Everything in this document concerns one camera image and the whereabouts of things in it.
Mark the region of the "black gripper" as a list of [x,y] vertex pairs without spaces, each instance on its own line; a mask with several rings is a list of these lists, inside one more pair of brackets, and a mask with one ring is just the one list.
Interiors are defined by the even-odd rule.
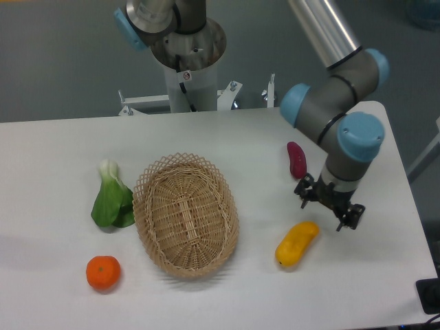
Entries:
[[321,177],[315,184],[314,178],[309,173],[306,173],[298,182],[294,194],[298,195],[302,201],[301,209],[304,209],[310,201],[317,201],[332,210],[340,222],[336,229],[337,232],[341,231],[343,227],[355,230],[365,211],[365,206],[351,204],[353,190],[347,192],[337,191],[332,182],[326,184]]

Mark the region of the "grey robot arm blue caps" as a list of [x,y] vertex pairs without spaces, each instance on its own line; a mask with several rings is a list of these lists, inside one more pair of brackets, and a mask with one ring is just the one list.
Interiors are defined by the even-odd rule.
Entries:
[[[341,227],[356,228],[364,206],[351,203],[384,140],[373,115],[354,111],[389,75],[386,57],[364,49],[332,1],[291,1],[290,7],[329,72],[322,86],[293,86],[280,102],[282,117],[327,153],[320,176],[302,178],[295,193],[331,209]],[[127,1],[113,17],[136,50],[150,48],[168,79],[174,113],[217,111],[217,83],[205,77],[226,50],[222,27],[205,1]]]

